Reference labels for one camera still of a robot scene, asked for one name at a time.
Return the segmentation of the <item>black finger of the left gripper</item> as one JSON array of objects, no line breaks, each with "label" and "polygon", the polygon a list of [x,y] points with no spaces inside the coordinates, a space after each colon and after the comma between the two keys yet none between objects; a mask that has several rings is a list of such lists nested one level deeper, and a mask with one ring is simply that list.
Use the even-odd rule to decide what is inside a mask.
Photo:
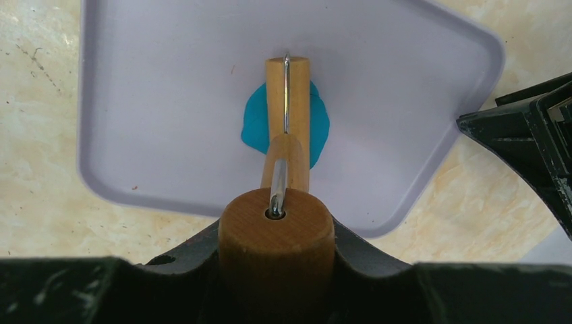
[{"label": "black finger of the left gripper", "polygon": [[516,172],[571,235],[571,75],[506,94],[460,116],[459,131]]}]

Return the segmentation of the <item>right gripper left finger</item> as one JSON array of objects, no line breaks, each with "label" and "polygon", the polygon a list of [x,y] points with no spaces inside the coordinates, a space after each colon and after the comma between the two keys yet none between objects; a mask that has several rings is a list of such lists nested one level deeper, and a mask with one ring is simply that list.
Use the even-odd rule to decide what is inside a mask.
[{"label": "right gripper left finger", "polygon": [[2,323],[206,323],[214,223],[145,264],[93,258],[1,260]]}]

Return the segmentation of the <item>wooden rolling pin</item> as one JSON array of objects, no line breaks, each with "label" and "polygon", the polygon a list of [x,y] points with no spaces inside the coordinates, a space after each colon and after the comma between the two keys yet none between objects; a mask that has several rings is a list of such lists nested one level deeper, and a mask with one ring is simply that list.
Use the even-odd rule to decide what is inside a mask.
[{"label": "wooden rolling pin", "polygon": [[260,187],[232,200],[219,221],[223,279],[249,310],[314,311],[331,282],[335,231],[310,189],[310,60],[268,59],[269,148]]}]

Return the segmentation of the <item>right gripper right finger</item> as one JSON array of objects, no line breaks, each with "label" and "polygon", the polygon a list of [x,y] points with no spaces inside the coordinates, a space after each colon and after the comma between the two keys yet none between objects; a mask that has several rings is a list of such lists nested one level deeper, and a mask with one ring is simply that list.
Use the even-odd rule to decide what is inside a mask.
[{"label": "right gripper right finger", "polygon": [[334,323],[570,323],[571,268],[416,263],[335,224]]}]

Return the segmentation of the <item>blue dough piece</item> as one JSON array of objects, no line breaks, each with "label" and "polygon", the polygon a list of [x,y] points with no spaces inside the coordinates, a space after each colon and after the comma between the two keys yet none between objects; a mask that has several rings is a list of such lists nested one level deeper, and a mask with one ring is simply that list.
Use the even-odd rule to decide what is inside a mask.
[{"label": "blue dough piece", "polygon": [[[241,140],[249,147],[267,154],[270,138],[266,84],[248,99],[243,118]],[[316,85],[310,83],[310,167],[314,167],[324,149],[330,130],[330,119]]]}]

